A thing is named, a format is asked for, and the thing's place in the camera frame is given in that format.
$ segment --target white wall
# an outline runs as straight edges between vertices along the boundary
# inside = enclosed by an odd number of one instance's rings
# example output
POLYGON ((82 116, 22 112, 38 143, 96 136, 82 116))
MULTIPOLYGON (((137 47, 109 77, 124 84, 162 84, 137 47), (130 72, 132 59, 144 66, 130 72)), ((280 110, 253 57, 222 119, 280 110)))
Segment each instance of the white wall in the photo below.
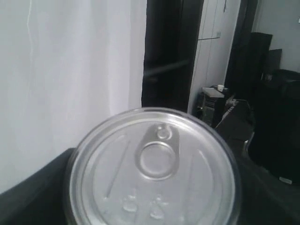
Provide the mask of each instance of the white wall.
POLYGON ((222 10, 219 11, 221 16, 215 16, 215 18, 218 18, 220 21, 220 24, 217 24, 218 30, 216 33, 220 31, 221 37, 198 41, 187 110, 188 113, 192 112, 194 102, 202 87, 209 87, 214 84, 224 84, 225 82, 236 22, 240 9, 240 0, 227 0, 225 12, 223 13, 223 4, 221 9, 222 10))
POLYGON ((146 6, 0 1, 0 193, 141 106, 146 6))
POLYGON ((270 49, 282 48, 281 68, 300 72, 300 0, 261 0, 253 31, 273 34, 270 49))

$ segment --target metal can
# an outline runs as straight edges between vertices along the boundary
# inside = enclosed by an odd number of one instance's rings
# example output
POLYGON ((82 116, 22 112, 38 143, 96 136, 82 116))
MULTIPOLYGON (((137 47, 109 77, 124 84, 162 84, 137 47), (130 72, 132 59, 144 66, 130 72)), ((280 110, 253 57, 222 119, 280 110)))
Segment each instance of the metal can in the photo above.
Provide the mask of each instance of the metal can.
POLYGON ((67 168, 65 209, 79 225, 234 224, 240 178, 222 138, 165 108, 110 118, 79 144, 67 168))

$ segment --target can lid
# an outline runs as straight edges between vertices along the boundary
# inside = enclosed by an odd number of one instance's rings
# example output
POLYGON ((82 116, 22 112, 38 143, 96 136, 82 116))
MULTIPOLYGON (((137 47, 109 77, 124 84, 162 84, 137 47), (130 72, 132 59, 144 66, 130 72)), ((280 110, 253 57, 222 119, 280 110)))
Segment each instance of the can lid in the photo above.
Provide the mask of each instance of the can lid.
POLYGON ((231 224, 239 181, 227 145, 210 127, 182 112, 144 108, 85 137, 67 197, 77 224, 231 224))

